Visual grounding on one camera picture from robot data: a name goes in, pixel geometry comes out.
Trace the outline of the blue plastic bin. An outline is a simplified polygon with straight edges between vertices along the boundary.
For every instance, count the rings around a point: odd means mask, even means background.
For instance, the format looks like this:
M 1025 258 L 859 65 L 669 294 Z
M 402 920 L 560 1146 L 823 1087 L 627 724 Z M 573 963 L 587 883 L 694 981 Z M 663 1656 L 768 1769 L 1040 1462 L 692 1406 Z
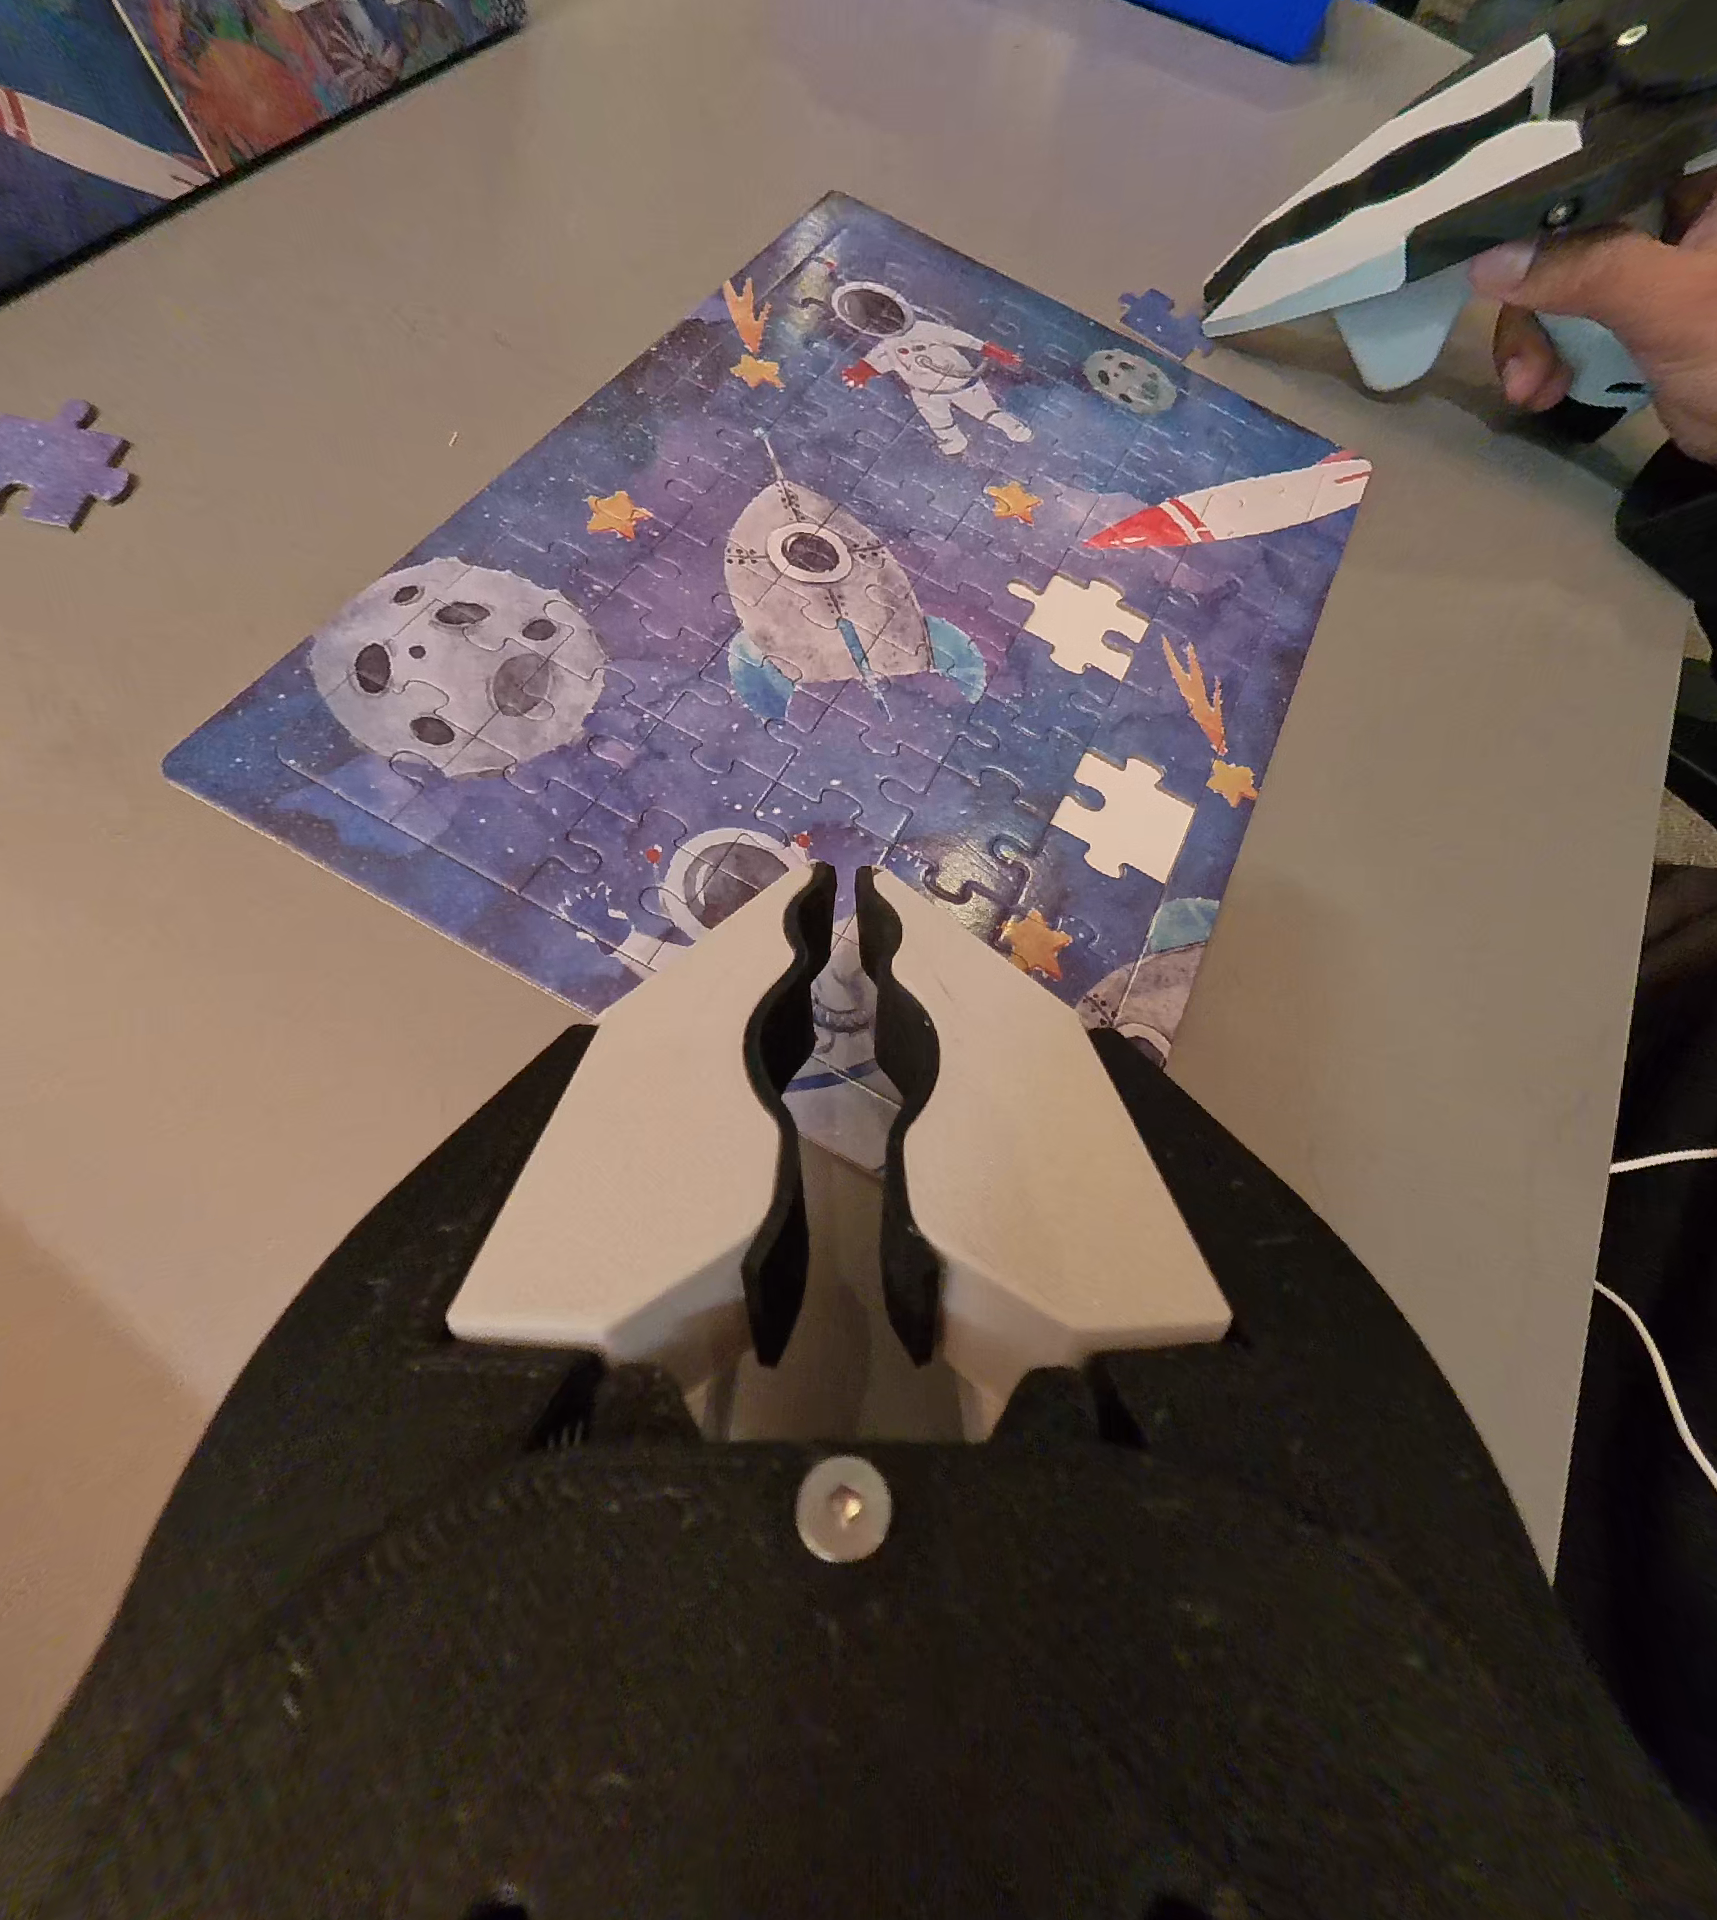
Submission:
M 1189 28 L 1255 50 L 1280 63 L 1303 63 L 1317 56 L 1332 1 L 1192 1 L 1151 0 L 1140 8 Z

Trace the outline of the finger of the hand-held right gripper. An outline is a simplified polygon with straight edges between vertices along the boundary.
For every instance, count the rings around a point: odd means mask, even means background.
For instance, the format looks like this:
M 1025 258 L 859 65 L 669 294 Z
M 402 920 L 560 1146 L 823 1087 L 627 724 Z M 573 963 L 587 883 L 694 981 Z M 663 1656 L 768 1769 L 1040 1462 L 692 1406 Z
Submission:
M 1407 138 L 1279 204 L 1207 278 L 1203 328 L 1231 338 L 1398 292 L 1418 228 L 1581 145 L 1565 117 L 1473 117 Z
M 1309 180 L 1303 189 L 1284 204 L 1291 204 L 1314 183 L 1349 176 L 1359 163 L 1424 132 L 1451 128 L 1468 120 L 1549 120 L 1555 67 L 1557 50 L 1549 34 L 1537 34 L 1504 53 L 1473 61 L 1361 138 L 1350 152 Z

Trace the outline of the purple jigsaw puzzle piece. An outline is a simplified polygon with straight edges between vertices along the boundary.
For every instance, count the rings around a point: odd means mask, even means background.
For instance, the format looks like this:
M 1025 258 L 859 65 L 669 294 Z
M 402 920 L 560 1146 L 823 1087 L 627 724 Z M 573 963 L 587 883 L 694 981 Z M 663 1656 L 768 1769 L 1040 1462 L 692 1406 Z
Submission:
M 1179 308 L 1159 288 L 1118 294 L 1117 306 L 1118 323 L 1126 333 L 1175 362 L 1208 355 L 1215 350 L 1201 313 L 1194 308 Z
M 123 501 L 135 490 L 135 474 L 122 464 L 127 441 L 96 419 L 96 405 L 82 397 L 48 416 L 0 413 L 0 511 L 5 497 L 21 495 L 24 519 L 74 533 L 93 503 Z

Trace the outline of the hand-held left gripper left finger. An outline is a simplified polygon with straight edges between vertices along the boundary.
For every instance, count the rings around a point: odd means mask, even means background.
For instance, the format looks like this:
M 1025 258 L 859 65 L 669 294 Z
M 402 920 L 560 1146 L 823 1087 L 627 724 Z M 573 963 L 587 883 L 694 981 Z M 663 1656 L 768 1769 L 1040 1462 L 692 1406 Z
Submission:
M 785 1092 L 817 1047 L 837 875 L 790 870 L 595 1030 L 456 1289 L 456 1340 L 652 1363 L 709 1397 L 772 1367 L 808 1219 Z

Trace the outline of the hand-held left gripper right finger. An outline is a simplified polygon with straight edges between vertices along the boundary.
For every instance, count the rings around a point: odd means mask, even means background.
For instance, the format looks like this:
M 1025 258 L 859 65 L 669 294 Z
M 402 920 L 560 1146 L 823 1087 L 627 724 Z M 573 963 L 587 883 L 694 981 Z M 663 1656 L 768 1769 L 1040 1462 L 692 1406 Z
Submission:
M 896 875 L 855 881 L 873 1047 L 900 1095 L 885 1304 L 914 1363 L 995 1428 L 1036 1369 L 1221 1340 L 1233 1312 L 1096 1035 Z

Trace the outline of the space jigsaw puzzle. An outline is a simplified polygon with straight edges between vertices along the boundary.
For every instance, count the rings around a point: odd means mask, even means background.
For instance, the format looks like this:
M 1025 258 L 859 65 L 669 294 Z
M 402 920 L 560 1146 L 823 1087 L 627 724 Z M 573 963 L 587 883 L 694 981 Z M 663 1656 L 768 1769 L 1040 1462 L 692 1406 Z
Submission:
M 869 1170 L 859 870 L 1162 1065 L 1371 461 L 1126 316 L 827 196 L 160 770 L 583 1018 L 834 868 Z

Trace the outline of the puzzle box lid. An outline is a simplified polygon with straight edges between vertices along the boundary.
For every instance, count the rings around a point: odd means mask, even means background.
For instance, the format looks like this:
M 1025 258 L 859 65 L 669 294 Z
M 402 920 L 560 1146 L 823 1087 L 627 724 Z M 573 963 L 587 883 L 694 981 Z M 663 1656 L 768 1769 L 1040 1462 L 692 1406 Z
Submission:
M 509 35 L 519 1 L 0 1 L 0 299 Z

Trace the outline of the person's black clothing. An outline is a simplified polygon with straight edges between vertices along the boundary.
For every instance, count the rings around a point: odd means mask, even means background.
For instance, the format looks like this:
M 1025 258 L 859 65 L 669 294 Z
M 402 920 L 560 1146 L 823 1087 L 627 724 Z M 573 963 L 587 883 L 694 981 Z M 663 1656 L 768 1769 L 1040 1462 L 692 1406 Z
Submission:
M 1717 870 L 1656 866 L 1555 1588 L 1717 1839 Z

